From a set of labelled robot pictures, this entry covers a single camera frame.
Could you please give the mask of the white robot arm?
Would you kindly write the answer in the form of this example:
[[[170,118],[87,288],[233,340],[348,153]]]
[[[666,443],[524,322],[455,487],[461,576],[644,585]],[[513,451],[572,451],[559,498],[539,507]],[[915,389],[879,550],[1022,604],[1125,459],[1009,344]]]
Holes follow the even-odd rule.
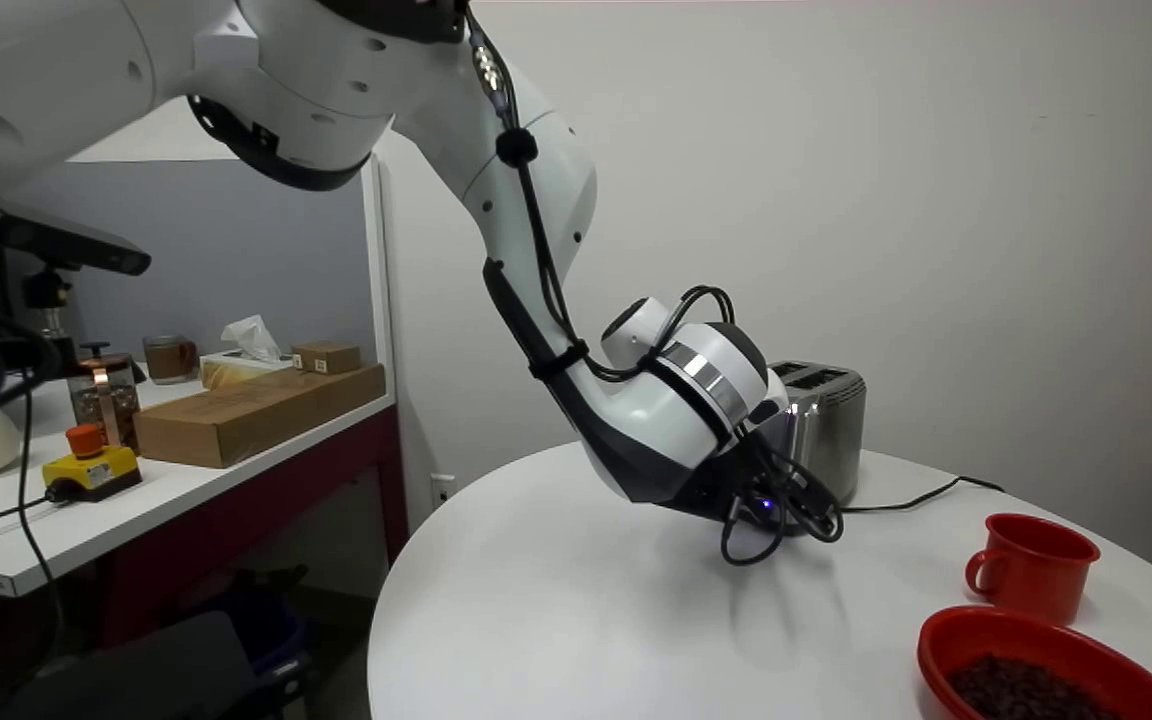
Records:
[[[170,100],[313,193],[408,137],[471,212],[491,305],[613,487],[776,537],[840,531],[822,482],[757,434],[785,385],[728,317],[642,301],[600,344],[577,338],[559,282],[595,167],[470,0],[0,0],[0,193]]]

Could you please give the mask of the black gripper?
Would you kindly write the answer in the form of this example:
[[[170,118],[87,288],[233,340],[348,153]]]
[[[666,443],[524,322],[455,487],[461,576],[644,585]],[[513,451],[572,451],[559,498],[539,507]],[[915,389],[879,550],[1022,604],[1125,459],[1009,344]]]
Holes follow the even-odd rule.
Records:
[[[754,521],[760,531],[822,531],[822,482],[793,451],[796,417],[765,403],[728,451],[703,459],[675,498],[682,512]]]

